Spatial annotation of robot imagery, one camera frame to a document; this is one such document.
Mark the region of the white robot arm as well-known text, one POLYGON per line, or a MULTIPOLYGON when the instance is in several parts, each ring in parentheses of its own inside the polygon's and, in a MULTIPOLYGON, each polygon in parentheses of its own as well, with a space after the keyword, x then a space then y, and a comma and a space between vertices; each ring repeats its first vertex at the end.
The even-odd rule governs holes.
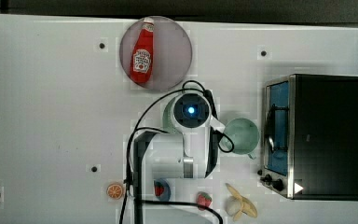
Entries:
POLYGON ((164 130, 148 130, 133 142, 134 224, 145 224, 145 204, 154 198, 157 180, 205 178, 217 163, 217 134, 225 125, 217 119, 210 91, 173 97, 163 122, 164 130))

